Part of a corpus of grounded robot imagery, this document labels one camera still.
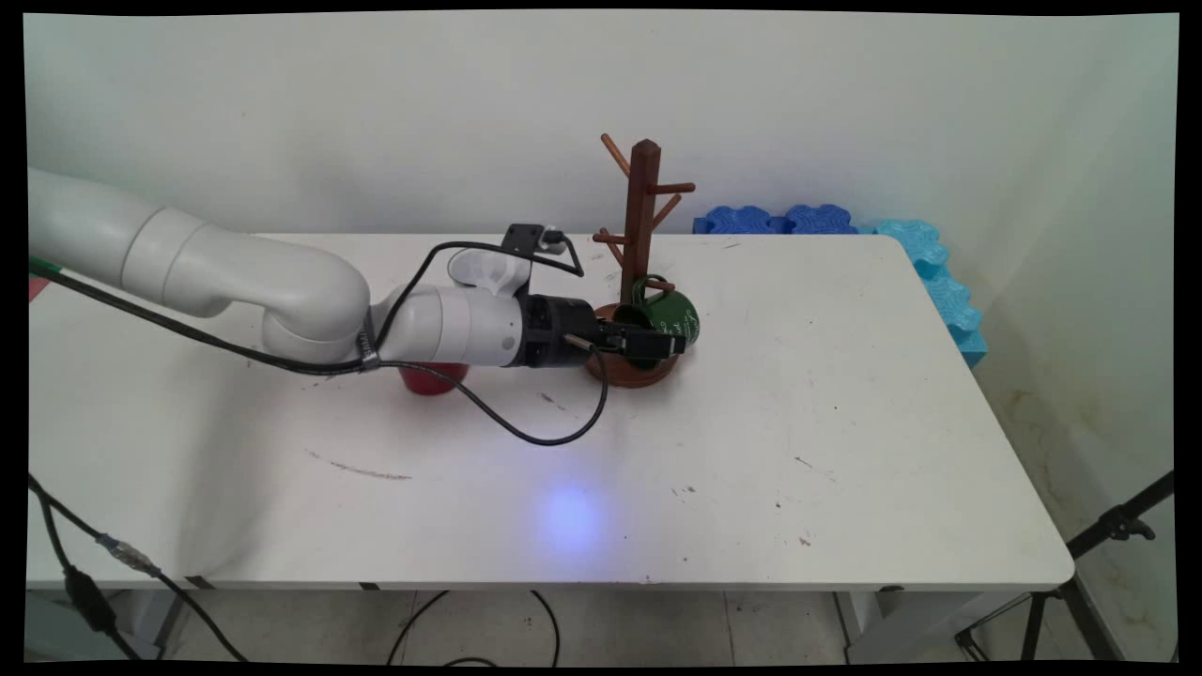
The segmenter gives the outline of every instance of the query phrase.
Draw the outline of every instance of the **red object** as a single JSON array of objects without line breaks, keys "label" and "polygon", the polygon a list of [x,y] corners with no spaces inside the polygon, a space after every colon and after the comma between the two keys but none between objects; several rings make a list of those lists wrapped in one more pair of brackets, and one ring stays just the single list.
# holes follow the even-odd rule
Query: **red object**
[{"label": "red object", "polygon": [[[448,375],[459,383],[462,383],[464,376],[468,375],[468,364],[465,363],[418,363],[427,368],[433,368],[444,375]],[[413,368],[398,368],[397,370],[400,372],[400,379],[405,381],[405,387],[409,387],[409,391],[415,395],[445,395],[451,390],[454,390],[454,385],[436,375]]]},{"label": "red object", "polygon": [[42,292],[42,289],[50,283],[49,279],[42,279],[41,277],[32,277],[29,279],[29,302],[32,303],[34,298]]}]

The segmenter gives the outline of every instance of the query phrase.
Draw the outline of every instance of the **blue foam block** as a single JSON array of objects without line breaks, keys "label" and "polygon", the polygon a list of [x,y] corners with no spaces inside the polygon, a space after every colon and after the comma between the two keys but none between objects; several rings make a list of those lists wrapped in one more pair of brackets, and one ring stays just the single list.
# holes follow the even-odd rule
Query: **blue foam block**
[{"label": "blue foam block", "polygon": [[989,346],[984,344],[984,338],[981,337],[980,331],[974,331],[963,342],[956,345],[960,349],[960,356],[964,357],[964,362],[972,368],[981,361],[981,357],[989,351]]},{"label": "blue foam block", "polygon": [[981,312],[969,304],[972,292],[952,279],[946,267],[940,266],[930,279],[923,279],[922,283],[957,345],[981,326]]},{"label": "blue foam block", "polygon": [[706,214],[702,224],[702,235],[779,235],[779,221],[770,223],[772,215],[760,207],[743,207],[732,209],[730,207],[718,207]]},{"label": "blue foam block", "polygon": [[918,277],[930,279],[947,262],[947,249],[939,243],[939,231],[922,220],[885,220],[876,233],[902,243]]},{"label": "blue foam block", "polygon": [[851,226],[851,214],[847,209],[834,204],[822,204],[819,208],[797,204],[785,218],[792,223],[793,235],[856,235]]}]

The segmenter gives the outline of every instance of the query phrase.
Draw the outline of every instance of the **white table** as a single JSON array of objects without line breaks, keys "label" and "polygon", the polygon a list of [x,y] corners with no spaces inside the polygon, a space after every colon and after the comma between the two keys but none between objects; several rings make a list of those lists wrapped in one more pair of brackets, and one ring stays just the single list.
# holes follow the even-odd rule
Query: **white table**
[{"label": "white table", "polygon": [[[500,241],[278,237],[341,255],[373,298],[440,241]],[[587,277],[536,266],[531,290],[612,302],[613,257],[573,241]],[[426,281],[448,284],[444,267]],[[853,660],[899,654],[981,593],[1072,575],[897,242],[662,235],[650,269],[694,301],[700,342],[659,385],[613,390],[559,447],[510,437],[458,393],[411,395],[395,372],[286,373],[50,285],[29,308],[30,468],[182,583],[942,592],[871,625],[871,595],[845,595]],[[168,314],[260,342],[257,308]],[[583,369],[477,367],[466,384],[542,437],[577,428],[599,387]],[[156,586],[61,529],[101,585]],[[32,497],[28,533],[26,586],[61,586]]]}]

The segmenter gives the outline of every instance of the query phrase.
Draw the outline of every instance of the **light blue foam block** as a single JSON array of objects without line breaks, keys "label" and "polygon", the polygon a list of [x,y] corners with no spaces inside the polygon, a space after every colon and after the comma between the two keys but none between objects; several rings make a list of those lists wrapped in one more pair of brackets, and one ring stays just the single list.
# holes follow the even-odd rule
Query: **light blue foam block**
[{"label": "light blue foam block", "polygon": [[947,248],[939,243],[939,231],[927,221],[885,220],[876,224],[876,233],[900,242],[923,279],[930,279],[947,263]]},{"label": "light blue foam block", "polygon": [[947,271],[947,249],[939,243],[935,226],[921,220],[886,220],[871,226],[871,231],[902,243],[960,356],[969,368],[976,366],[988,351],[980,332],[981,312],[969,304],[969,287]]}]

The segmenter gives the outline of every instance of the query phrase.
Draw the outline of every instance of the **mug handle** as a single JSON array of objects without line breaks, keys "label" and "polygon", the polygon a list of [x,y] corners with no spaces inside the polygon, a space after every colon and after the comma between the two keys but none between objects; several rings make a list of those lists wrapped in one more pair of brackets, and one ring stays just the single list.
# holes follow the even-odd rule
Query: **mug handle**
[{"label": "mug handle", "polygon": [[631,287],[631,297],[632,297],[632,300],[633,300],[633,302],[635,302],[636,306],[647,304],[647,280],[648,279],[654,279],[656,281],[667,283],[667,279],[664,279],[662,277],[660,277],[657,274],[648,274],[647,277],[639,277],[638,279],[636,279],[633,286]]}]

